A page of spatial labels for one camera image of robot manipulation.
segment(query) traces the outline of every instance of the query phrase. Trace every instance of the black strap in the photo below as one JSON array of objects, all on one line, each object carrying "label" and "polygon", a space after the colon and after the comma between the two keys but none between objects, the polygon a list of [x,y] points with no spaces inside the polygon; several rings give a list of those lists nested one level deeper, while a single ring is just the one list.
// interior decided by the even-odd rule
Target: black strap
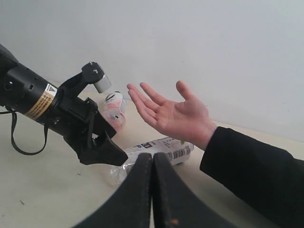
[{"label": "black strap", "polygon": [[46,147],[47,145],[47,140],[48,140],[48,127],[49,127],[49,123],[50,121],[49,120],[46,120],[45,124],[44,124],[44,145],[42,147],[41,150],[37,151],[37,152],[33,152],[33,153],[29,153],[29,152],[25,152],[23,150],[21,150],[17,145],[16,145],[16,142],[15,142],[15,139],[14,139],[14,131],[15,131],[15,128],[16,128],[16,125],[17,125],[17,113],[13,110],[11,110],[10,108],[7,108],[7,112],[0,112],[0,114],[9,114],[11,113],[12,115],[12,120],[11,120],[11,144],[12,146],[14,147],[14,149],[23,154],[23,155],[36,155],[36,154],[39,154],[40,152],[42,152],[44,150],[44,148]]}]

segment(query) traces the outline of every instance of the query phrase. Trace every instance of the table surface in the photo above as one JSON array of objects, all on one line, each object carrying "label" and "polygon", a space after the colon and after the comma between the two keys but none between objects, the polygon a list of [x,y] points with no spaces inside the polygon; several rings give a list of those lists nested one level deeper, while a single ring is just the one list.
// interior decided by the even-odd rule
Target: table surface
[{"label": "table surface", "polygon": [[[96,102],[104,95],[83,92],[82,98]],[[43,145],[43,127],[18,115],[15,140],[25,151],[37,151]],[[150,128],[129,102],[126,126],[113,140],[121,148],[158,139],[163,135]],[[297,142],[252,130],[231,127],[263,142],[287,149],[294,157],[304,159],[304,142]],[[60,135],[49,132],[45,150],[35,156],[17,153],[10,144],[11,116],[0,116],[0,227],[1,228],[69,228],[80,222],[117,189],[105,182],[107,165],[85,166]],[[191,158],[176,172],[190,189],[209,207],[243,228],[276,227],[229,190],[199,170],[203,151],[195,148]]]}]

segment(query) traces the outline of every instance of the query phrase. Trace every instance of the finger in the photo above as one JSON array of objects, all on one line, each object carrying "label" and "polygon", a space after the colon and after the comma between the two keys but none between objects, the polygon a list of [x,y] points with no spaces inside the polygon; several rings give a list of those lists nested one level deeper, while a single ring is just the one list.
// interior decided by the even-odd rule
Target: finger
[{"label": "finger", "polygon": [[185,100],[189,100],[194,97],[190,88],[182,81],[178,81],[176,83],[176,89]]},{"label": "finger", "polygon": [[148,109],[133,90],[129,90],[129,95],[142,119],[151,127],[155,127],[156,120],[153,117],[153,115],[155,116],[155,112],[153,112],[151,109]]},{"label": "finger", "polygon": [[141,99],[141,101],[151,110],[155,111],[159,107],[155,102],[147,98],[141,91],[139,91],[136,86],[128,84],[127,87],[129,90],[133,90],[137,94],[139,99]]},{"label": "finger", "polygon": [[167,99],[155,92],[148,84],[142,82],[141,88],[158,105],[162,105]]}]

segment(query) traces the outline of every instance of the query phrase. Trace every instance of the wrist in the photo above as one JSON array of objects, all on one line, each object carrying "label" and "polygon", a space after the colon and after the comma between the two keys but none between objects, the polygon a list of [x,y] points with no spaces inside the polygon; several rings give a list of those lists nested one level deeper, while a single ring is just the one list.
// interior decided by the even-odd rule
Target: wrist
[{"label": "wrist", "polygon": [[205,150],[216,129],[216,124],[210,119],[205,123],[200,124],[199,130],[192,143],[200,149]]}]

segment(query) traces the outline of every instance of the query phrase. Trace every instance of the white wall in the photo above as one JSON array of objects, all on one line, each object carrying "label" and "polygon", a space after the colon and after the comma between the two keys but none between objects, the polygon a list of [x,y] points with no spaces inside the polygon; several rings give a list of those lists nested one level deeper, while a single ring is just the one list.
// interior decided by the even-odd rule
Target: white wall
[{"label": "white wall", "polygon": [[0,43],[63,82],[97,61],[126,93],[185,80],[214,119],[304,141],[302,0],[2,0]]}]

